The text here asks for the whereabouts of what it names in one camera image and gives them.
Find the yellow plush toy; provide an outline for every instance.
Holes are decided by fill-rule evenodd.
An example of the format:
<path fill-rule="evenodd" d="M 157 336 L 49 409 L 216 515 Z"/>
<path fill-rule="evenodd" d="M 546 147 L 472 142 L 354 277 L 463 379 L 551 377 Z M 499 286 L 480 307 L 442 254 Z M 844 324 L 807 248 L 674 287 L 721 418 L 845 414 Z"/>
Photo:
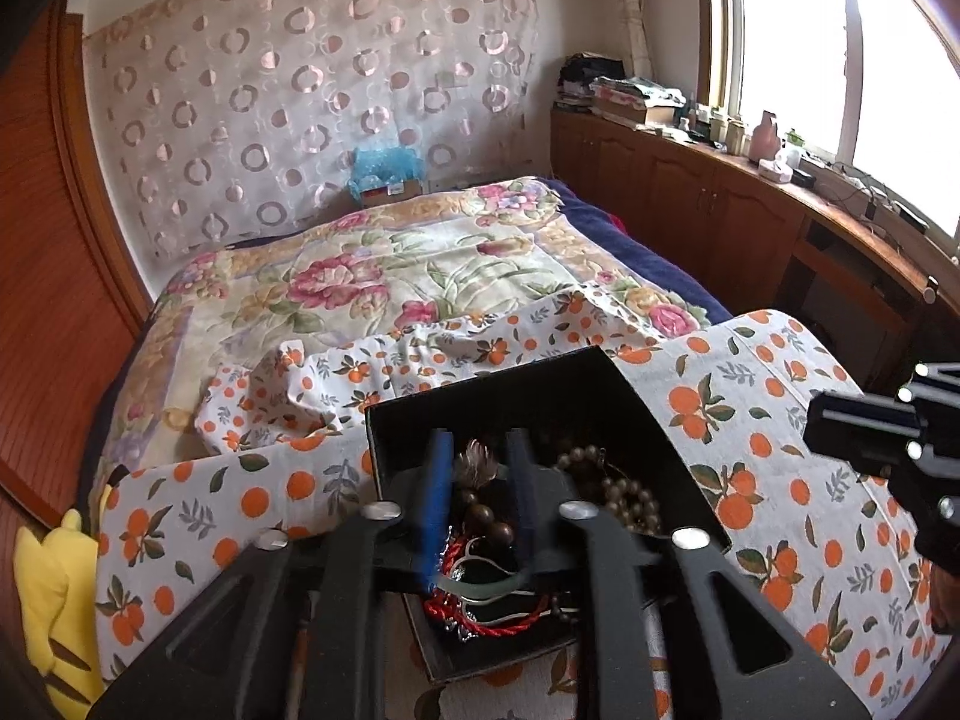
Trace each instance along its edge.
<path fill-rule="evenodd" d="M 75 509 L 42 542 L 26 528 L 17 531 L 13 579 L 27 659 L 67 720 L 83 720 L 104 692 L 94 631 L 96 570 L 97 542 L 80 531 Z"/>

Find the window frame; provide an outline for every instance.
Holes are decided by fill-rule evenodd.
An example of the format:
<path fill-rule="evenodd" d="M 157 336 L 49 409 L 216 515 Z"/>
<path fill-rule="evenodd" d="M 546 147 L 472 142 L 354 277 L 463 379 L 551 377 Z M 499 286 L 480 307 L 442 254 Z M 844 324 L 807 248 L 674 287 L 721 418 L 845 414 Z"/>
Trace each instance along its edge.
<path fill-rule="evenodd" d="M 933 0 L 911 0 L 923 14 L 947 52 L 953 69 L 960 76 L 960 39 L 954 33 L 949 20 Z M 943 230 L 908 199 L 881 184 L 880 178 L 856 170 L 853 154 L 859 132 L 860 110 L 863 98 L 863 23 L 858 0 L 846 0 L 847 16 L 847 90 L 844 98 L 843 119 L 837 152 L 832 153 L 808 143 L 806 148 L 824 162 L 843 167 L 843 172 L 862 178 L 868 185 L 885 191 L 895 200 L 922 218 L 928 226 L 928 237 L 949 254 L 957 252 L 960 245 L 960 221 L 954 230 Z M 709 20 L 704 28 L 704 18 Z M 707 105 L 726 107 L 733 116 L 739 115 L 743 95 L 743 0 L 701 0 L 701 51 L 700 87 L 698 98 Z M 714 57 L 722 57 L 720 67 Z"/>

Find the white window frame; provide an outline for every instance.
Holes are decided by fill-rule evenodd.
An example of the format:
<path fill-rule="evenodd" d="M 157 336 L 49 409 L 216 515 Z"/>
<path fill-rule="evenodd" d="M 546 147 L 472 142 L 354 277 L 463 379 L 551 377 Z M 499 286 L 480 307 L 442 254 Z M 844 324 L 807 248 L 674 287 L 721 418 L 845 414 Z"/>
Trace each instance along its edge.
<path fill-rule="evenodd" d="M 954 70 L 960 76 L 960 39 L 950 27 L 949 20 L 942 14 L 942 11 L 932 0 L 912 0 L 920 9 L 928 21 L 930 28 L 940 39 L 947 52 L 947 57 L 952 62 Z M 733 116 L 739 115 L 740 104 L 743 98 L 743 32 L 744 32 L 744 14 L 743 0 L 727 0 L 730 4 L 731 18 L 728 27 L 728 36 L 730 36 L 730 45 L 725 47 L 727 51 L 727 67 L 731 71 L 727 74 L 724 82 L 727 84 L 726 94 L 723 95 L 730 102 L 727 106 Z M 814 143 L 808 143 L 806 149 L 812 154 L 820 157 L 824 162 L 834 163 L 843 167 L 843 172 L 849 175 L 855 175 L 868 185 L 885 191 L 891 200 L 904 205 L 912 213 L 918 215 L 928 224 L 928 237 L 934 242 L 940 250 L 949 254 L 957 252 L 960 247 L 960 221 L 955 230 L 943 230 L 933 220 L 930 220 L 920 208 L 915 206 L 909 200 L 899 196 L 881 183 L 880 178 L 874 178 L 866 175 L 860 170 L 856 170 L 853 165 L 853 154 L 856 152 L 856 138 L 860 124 L 860 105 L 863 98 L 863 23 L 860 18 L 860 9 L 857 0 L 846 0 L 847 5 L 847 93 L 844 99 L 843 119 L 840 127 L 840 141 L 837 146 L 837 153 L 825 151 L 818 148 Z"/>

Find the floral blanket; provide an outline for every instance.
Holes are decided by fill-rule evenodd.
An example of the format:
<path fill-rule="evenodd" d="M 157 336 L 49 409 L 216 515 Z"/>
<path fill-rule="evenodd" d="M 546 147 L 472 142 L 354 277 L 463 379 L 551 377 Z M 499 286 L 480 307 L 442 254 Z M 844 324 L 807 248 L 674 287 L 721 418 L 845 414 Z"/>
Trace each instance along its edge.
<path fill-rule="evenodd" d="M 357 424 L 366 406 L 353 388 L 371 402 L 593 344 L 673 442 L 733 542 L 728 559 L 875 718 L 895 718 L 949 640 L 930 628 L 930 566 L 914 549 L 909 514 L 883 480 L 858 477 L 803 444 L 813 391 L 858 392 L 856 384 L 784 314 L 753 312 L 671 340 L 626 305 L 627 293 L 594 282 L 497 316 L 394 328 L 310 354 L 299 340 L 282 341 L 259 364 L 223 365 L 198 414 L 206 454 L 229 450 L 224 437 L 237 415 L 264 430 L 247 435 L 249 447 L 134 471 L 109 496 L 96 581 L 104 678 L 116 677 L 259 531 L 326 531 L 373 497 Z M 261 386 L 277 402 L 258 394 Z M 230 410 L 223 421 L 221 408 Z M 656 620 L 646 622 L 656 709 L 666 717 L 664 648 Z M 397 605 L 388 630 L 392 718 L 575 713 L 575 648 L 438 688 L 427 683 Z"/>
<path fill-rule="evenodd" d="M 559 205 L 544 184 L 520 178 L 198 256 L 157 300 L 117 398 L 91 504 L 119 464 L 133 471 L 208 456 L 194 422 L 217 370 L 253 367 L 281 341 L 317 354 L 409 324 L 502 314 L 594 279 L 654 337 L 709 324 L 702 308 L 664 293 L 577 232 Z M 229 420 L 239 446 L 251 424 L 242 409 Z"/>

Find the black box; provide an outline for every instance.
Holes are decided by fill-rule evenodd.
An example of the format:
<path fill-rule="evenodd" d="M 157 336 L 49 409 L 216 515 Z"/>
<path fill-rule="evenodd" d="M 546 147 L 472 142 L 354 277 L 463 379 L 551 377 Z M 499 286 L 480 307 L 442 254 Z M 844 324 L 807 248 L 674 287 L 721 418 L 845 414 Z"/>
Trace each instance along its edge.
<path fill-rule="evenodd" d="M 650 410 L 602 349 L 592 346 L 549 360 L 476 376 L 389 400 L 367 411 L 377 495 L 397 471 L 419 466 L 435 428 L 453 432 L 456 451 L 479 439 L 502 457 L 507 430 L 526 428 L 541 464 L 556 461 L 556 443 L 605 447 L 608 459 L 651 488 L 664 533 L 695 526 L 724 551 L 731 541 Z M 573 641 L 568 624 L 539 621 L 515 637 L 466 644 L 431 622 L 416 596 L 405 596 L 416 643 L 433 683 L 462 680 L 543 655 Z"/>

